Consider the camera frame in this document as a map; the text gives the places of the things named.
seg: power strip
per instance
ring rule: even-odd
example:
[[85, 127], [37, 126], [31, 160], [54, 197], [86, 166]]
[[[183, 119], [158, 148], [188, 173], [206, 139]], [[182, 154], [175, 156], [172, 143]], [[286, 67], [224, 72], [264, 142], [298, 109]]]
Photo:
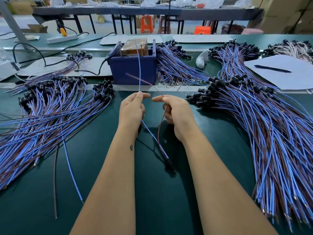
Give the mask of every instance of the power strip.
[[68, 36], [52, 37], [47, 40], [48, 40], [48, 43], [60, 43], [64, 41], [74, 40], [74, 39], [78, 39], [76, 34], [70, 34]]

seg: hand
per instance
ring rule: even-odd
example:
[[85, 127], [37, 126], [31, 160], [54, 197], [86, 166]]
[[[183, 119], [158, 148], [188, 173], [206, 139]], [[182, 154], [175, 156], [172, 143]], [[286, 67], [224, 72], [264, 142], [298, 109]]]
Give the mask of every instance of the hand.
[[145, 106], [142, 103], [143, 98], [149, 98], [149, 93], [136, 92], [124, 99], [119, 109], [119, 128], [123, 128], [134, 136], [138, 136], [138, 128], [141, 120], [145, 116]]
[[159, 95], [152, 98], [154, 102], [165, 102], [165, 118], [167, 123], [174, 125], [174, 132], [179, 141], [184, 142], [188, 135], [199, 127], [194, 119], [188, 102], [173, 95]]

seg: yellow plug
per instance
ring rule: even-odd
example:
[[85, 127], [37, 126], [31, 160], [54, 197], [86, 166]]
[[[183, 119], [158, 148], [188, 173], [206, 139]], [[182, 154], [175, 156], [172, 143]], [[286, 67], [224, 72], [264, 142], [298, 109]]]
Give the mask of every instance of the yellow plug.
[[65, 32], [64, 28], [60, 28], [60, 31], [63, 36], [67, 36], [67, 33]]

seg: metal pole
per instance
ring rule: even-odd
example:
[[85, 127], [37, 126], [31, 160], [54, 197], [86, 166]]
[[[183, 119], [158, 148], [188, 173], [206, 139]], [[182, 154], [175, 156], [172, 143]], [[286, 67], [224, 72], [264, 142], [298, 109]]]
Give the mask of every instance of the metal pole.
[[[7, 6], [3, 0], [0, 0], [0, 12], [1, 12], [2, 16], [4, 17], [4, 19], [6, 20], [9, 27], [14, 32], [15, 36], [18, 38], [18, 41], [20, 43], [29, 44], [28, 40], [26, 39], [25, 35], [23, 34], [21, 28], [16, 23], [15, 19], [11, 15], [9, 9], [7, 8]], [[22, 45], [25, 49], [28, 49], [27, 45], [25, 45], [25, 44], [22, 44]]]

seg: red stool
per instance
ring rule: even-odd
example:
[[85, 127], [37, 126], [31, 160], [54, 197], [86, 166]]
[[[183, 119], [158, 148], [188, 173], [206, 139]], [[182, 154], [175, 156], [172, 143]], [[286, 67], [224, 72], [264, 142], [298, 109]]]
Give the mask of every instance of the red stool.
[[142, 15], [141, 16], [141, 27], [140, 27], [140, 33], [144, 33], [145, 31], [150, 31], [150, 33], [153, 33], [153, 24], [152, 24], [152, 17], [150, 15]]
[[194, 34], [211, 34], [210, 26], [196, 26]]

